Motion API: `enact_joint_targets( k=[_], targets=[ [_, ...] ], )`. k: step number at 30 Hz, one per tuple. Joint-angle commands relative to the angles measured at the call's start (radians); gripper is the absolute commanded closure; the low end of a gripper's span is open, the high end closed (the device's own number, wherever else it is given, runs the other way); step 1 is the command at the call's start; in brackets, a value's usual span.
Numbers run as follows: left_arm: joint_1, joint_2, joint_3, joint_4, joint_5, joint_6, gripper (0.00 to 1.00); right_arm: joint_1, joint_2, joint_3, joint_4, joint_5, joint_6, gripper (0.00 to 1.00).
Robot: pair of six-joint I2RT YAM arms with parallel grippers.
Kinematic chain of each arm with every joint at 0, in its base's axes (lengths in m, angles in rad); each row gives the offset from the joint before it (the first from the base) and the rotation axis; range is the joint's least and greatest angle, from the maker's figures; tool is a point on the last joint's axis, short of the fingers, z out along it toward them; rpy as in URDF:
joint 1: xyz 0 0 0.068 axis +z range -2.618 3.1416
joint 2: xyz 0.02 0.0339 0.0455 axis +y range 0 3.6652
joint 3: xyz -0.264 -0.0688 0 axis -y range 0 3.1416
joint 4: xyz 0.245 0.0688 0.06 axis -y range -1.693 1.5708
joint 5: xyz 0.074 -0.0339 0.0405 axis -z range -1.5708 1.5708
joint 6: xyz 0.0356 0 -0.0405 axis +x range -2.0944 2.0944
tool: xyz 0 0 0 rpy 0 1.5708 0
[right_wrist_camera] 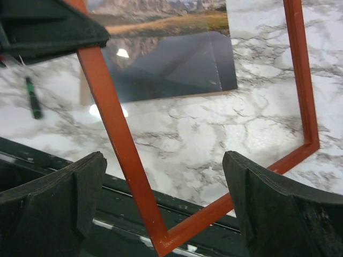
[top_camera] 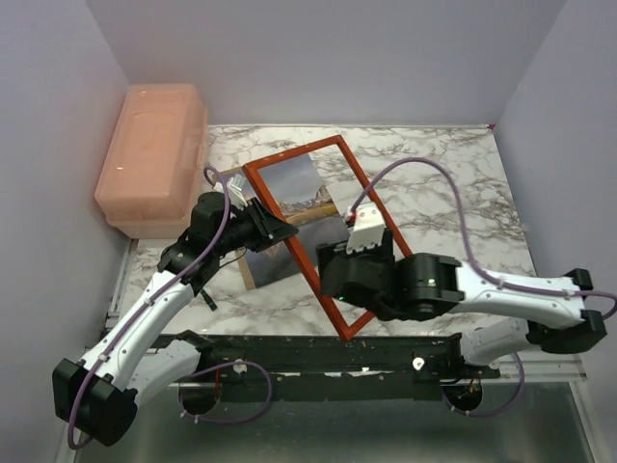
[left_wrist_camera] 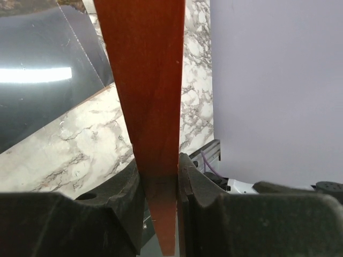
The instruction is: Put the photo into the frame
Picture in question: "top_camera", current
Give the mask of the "mountain landscape photo print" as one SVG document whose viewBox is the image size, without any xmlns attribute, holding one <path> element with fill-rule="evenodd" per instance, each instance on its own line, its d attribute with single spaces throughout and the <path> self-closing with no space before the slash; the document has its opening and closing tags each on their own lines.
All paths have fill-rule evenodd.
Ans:
<svg viewBox="0 0 617 463">
<path fill-rule="evenodd" d="M 259 170 L 284 219 L 299 229 L 296 238 L 313 264 L 315 248 L 337 243 L 349 233 L 339 210 L 309 155 L 303 154 Z M 238 251 L 239 268 L 247 289 L 268 286 L 301 272 L 284 243 L 256 253 Z"/>
</svg>

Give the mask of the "orange wooden picture frame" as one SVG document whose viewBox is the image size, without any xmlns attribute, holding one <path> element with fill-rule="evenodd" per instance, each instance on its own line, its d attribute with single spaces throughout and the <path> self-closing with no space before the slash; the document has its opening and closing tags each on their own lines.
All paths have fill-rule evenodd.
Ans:
<svg viewBox="0 0 617 463">
<path fill-rule="evenodd" d="M 317 289 L 319 244 L 349 233 L 342 215 L 360 195 L 369 174 L 348 134 L 312 127 L 289 137 L 275 127 L 255 136 L 251 158 L 261 191 L 298 234 L 289 244 L 248 253 L 241 269 L 251 304 L 243 333 L 251 335 L 358 336 L 402 334 L 397 322 L 381 322 L 363 309 L 322 297 Z"/>
</svg>

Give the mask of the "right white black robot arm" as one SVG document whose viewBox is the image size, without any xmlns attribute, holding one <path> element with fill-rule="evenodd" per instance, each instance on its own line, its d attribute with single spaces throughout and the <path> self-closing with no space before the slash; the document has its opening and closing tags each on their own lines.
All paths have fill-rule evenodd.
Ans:
<svg viewBox="0 0 617 463">
<path fill-rule="evenodd" d="M 316 247 L 320 292 L 382 321 L 424 322 L 446 314 L 487 313 L 499 323 L 468 332 L 443 354 L 445 370 L 463 378 L 477 367 L 520 351 L 551 354 L 589 351 L 607 334 L 603 316 L 586 308 L 569 274 L 552 282 L 517 277 L 501 283 L 479 276 L 448 256 L 412 254 L 395 259 L 393 234 L 349 252 L 344 241 Z"/>
</svg>

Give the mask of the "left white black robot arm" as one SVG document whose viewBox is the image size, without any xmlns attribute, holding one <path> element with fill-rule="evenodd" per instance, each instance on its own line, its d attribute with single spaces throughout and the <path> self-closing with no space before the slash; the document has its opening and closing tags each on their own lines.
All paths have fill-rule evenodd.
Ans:
<svg viewBox="0 0 617 463">
<path fill-rule="evenodd" d="M 226 193 L 200 195 L 189 227 L 164 250 L 129 312 L 79 361 L 63 359 L 54 368 L 55 412 L 68 424 L 69 447 L 84 446 L 75 442 L 76 430 L 112 446 L 133 423 L 139 406 L 176 379 L 206 379 L 214 359 L 196 345 L 175 340 L 154 357 L 148 350 L 219 271 L 223 257 L 239 248 L 264 251 L 297 232 L 257 199 L 236 206 Z"/>
</svg>

